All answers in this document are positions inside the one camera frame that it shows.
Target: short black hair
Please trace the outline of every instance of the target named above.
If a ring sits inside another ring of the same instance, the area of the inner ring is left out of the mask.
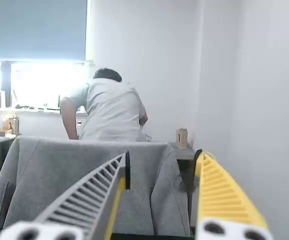
[[[93,79],[112,79],[119,83],[123,80],[119,73],[109,68],[100,68],[95,72]]]

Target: man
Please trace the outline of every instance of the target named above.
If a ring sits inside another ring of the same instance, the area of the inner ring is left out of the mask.
[[[76,112],[84,106],[88,115],[77,135]],[[93,80],[61,100],[62,121],[70,139],[146,141],[141,126],[148,120],[136,90],[122,83],[116,71],[99,69]]]

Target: chair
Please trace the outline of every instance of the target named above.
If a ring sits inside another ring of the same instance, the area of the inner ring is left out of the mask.
[[[113,232],[189,237],[176,154],[168,143],[152,142],[16,138],[0,172],[0,227],[32,221],[80,178],[127,151],[131,190],[121,195]]]

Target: white window blind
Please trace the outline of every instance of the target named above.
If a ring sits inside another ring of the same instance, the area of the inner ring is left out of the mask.
[[[85,60],[87,0],[0,0],[0,59]]]

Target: bottle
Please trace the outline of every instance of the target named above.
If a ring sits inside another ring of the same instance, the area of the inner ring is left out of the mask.
[[[76,122],[76,134],[78,135],[78,137],[79,137],[79,135],[80,135],[80,131],[81,131],[81,125],[82,125],[83,123],[82,123],[82,121],[77,121]]]

